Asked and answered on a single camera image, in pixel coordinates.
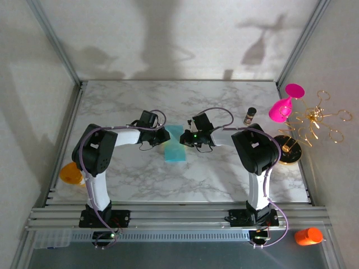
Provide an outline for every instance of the pink wine glass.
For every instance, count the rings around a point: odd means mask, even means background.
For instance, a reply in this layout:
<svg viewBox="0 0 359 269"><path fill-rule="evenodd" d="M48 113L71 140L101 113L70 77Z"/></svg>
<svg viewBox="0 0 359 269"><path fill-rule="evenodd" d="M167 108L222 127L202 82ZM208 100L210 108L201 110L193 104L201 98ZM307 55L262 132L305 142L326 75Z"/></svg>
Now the pink wine glass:
<svg viewBox="0 0 359 269"><path fill-rule="evenodd" d="M304 89L298 84L288 84L286 93L289 97L280 99L269 110L269 118L274 122L285 122L292 113L292 98L299 99L305 94Z"/></svg>

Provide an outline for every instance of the white marble surface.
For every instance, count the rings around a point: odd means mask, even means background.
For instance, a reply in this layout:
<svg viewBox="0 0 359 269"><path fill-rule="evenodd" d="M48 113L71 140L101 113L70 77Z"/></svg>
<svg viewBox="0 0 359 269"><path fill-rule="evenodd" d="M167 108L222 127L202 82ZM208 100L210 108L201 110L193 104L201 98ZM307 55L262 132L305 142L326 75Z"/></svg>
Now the white marble surface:
<svg viewBox="0 0 359 269"><path fill-rule="evenodd" d="M264 131L275 136L280 124L268 118L278 100L273 82L223 81L90 81L82 97L63 166L88 124L118 126L138 119L142 110L161 109L168 124L183 124L203 109L222 106L243 126L250 106ZM220 110L207 113L216 126L230 117ZM166 163L163 146L140 151L138 145L115 149L107 170L112 201L122 202L232 202L245 201L249 191L248 173L235 148L215 147L209 154L186 148L186 161ZM86 200L84 188L58 180L55 200ZM307 202L298 165L277 165L271 176L270 196L277 202Z"/></svg>

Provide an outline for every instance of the black lid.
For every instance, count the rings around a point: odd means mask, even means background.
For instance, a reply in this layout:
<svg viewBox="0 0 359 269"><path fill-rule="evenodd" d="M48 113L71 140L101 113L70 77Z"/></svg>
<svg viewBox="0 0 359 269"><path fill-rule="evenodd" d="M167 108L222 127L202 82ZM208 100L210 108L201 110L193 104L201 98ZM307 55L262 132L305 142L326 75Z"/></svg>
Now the black lid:
<svg viewBox="0 0 359 269"><path fill-rule="evenodd" d="M257 110L255 108L248 108L247 114L249 116L254 116L257 113Z"/></svg>

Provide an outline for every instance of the round base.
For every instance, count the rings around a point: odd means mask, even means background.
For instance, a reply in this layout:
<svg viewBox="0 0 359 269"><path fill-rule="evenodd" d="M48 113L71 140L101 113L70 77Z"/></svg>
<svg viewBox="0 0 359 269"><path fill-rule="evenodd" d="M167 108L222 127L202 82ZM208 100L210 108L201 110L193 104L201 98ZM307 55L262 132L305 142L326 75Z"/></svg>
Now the round base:
<svg viewBox="0 0 359 269"><path fill-rule="evenodd" d="M285 165L295 164L302 157L302 148L296 140L289 136L276 136L274 139L279 143L282 154L279 162Z"/></svg>

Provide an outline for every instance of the orange cup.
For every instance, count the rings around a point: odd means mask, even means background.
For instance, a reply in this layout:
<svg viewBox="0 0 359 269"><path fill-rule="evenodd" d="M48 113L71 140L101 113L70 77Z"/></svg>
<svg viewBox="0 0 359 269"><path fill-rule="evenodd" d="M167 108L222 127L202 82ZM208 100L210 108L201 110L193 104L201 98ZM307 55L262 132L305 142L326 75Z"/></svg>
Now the orange cup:
<svg viewBox="0 0 359 269"><path fill-rule="evenodd" d="M317 228L308 228L294 235L298 245L314 245L323 241L323 234Z"/></svg>
<svg viewBox="0 0 359 269"><path fill-rule="evenodd" d="M62 181L66 182L67 184L79 185L81 187L85 186L84 177L74 162L65 165L61 169L59 176Z"/></svg>

